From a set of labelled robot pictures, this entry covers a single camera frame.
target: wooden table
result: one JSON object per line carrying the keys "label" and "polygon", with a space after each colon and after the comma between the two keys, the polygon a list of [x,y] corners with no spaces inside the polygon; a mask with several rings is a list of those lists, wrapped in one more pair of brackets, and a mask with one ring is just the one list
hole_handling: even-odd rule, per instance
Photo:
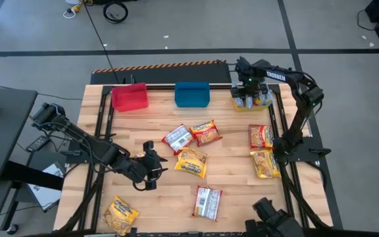
{"label": "wooden table", "polygon": [[[97,112],[101,98],[101,85],[87,86],[84,92],[78,126],[89,134],[95,131]],[[291,124],[297,110],[289,86],[280,84],[282,100],[288,123]],[[211,90],[211,101],[205,109],[177,108],[173,90],[149,90],[149,106],[146,109],[127,113],[114,113],[112,133],[115,143],[130,151],[142,151],[147,140],[155,142],[155,150],[168,159],[163,163],[169,171],[157,182],[157,189],[139,192],[121,174],[108,173],[103,183],[99,217],[111,204],[115,195],[140,212],[133,226],[138,232],[243,232],[245,220],[257,219],[252,205],[263,197],[273,200],[276,209],[285,209],[282,181],[279,178],[260,179],[255,174],[253,160],[249,156],[248,124],[271,125],[268,110],[237,113],[233,111],[229,90]],[[110,103],[106,103],[105,113]],[[106,118],[102,131],[105,131]],[[176,158],[161,139],[180,124],[193,126],[215,120],[223,139],[213,142],[200,151],[208,153],[207,175],[198,176],[174,170]],[[280,117],[277,118],[279,133],[282,133]],[[308,136],[307,126],[304,136]],[[303,196],[326,223],[331,225],[331,216],[322,187],[320,173],[303,163],[297,163]],[[88,165],[80,165],[65,179],[54,229],[67,222],[82,200]],[[223,190],[217,222],[202,217],[192,217],[197,185]],[[299,210],[292,196],[297,219]],[[90,226],[93,204],[89,205],[86,228]],[[112,232],[102,221],[97,223],[97,232]]]}

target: red bin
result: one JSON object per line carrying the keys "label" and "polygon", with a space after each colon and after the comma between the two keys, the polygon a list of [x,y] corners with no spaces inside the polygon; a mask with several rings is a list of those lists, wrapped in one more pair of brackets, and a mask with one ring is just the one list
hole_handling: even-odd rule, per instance
{"label": "red bin", "polygon": [[119,86],[112,89],[112,106],[118,112],[133,111],[149,106],[147,86],[137,83],[130,86]]}

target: blue plastic basket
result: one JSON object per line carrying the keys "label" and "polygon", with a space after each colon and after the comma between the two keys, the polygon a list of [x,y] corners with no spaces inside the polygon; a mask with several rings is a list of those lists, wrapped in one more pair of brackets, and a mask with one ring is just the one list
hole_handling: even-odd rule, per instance
{"label": "blue plastic basket", "polygon": [[178,107],[204,108],[210,103],[210,84],[207,82],[177,82],[175,103]]}

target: concrete floor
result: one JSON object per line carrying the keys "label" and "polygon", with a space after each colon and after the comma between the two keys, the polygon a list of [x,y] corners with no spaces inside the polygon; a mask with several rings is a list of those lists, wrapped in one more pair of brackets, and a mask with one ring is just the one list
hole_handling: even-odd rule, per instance
{"label": "concrete floor", "polygon": [[[95,51],[102,47],[85,9],[67,20],[63,0],[3,1],[0,9],[0,52]],[[356,25],[356,14],[370,0],[284,0],[298,49],[379,49],[374,32]],[[130,15],[123,24],[103,19],[102,7],[89,7],[107,49],[289,49],[276,0],[139,0],[125,3]],[[361,22],[372,24],[366,15]],[[226,59],[239,56],[294,66],[289,54],[162,54],[114,55],[114,67]],[[317,116],[344,229],[379,231],[379,54],[300,55],[301,66],[324,90]],[[104,56],[0,57],[0,85],[33,89],[64,97],[81,97],[93,69],[108,68]],[[61,104],[76,121],[79,101],[39,96]],[[19,143],[28,145],[41,134],[28,126]],[[27,155],[16,147],[12,159]],[[18,235],[49,232],[56,208],[19,211]]]}

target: noodle packet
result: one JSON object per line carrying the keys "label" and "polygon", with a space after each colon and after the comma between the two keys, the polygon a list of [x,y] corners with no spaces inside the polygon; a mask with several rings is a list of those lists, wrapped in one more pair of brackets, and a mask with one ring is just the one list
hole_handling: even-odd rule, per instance
{"label": "noodle packet", "polygon": [[197,189],[197,199],[195,200],[195,209],[193,217],[206,217],[216,221],[218,203],[222,195],[222,190],[214,190],[209,187],[200,187]]}
{"label": "noodle packet", "polygon": [[189,128],[193,137],[197,140],[197,146],[206,145],[222,139],[213,120]]}
{"label": "noodle packet", "polygon": [[138,211],[132,209],[120,197],[115,196],[112,204],[105,211],[101,219],[120,236],[124,236],[131,229],[131,224],[138,215]]}
{"label": "noodle packet", "polygon": [[259,178],[281,177],[272,150],[251,151],[251,156]]}
{"label": "noodle packet", "polygon": [[192,148],[183,147],[175,164],[177,171],[186,171],[204,178],[207,170],[207,157],[209,155],[196,151]]}
{"label": "noodle packet", "polygon": [[177,129],[171,131],[166,135],[162,142],[169,145],[172,150],[174,150],[174,155],[179,154],[180,149],[188,146],[193,140],[191,133],[188,129],[181,124]]}
{"label": "noodle packet", "polygon": [[273,148],[273,131],[271,126],[254,125],[248,126],[249,146],[253,148]]}

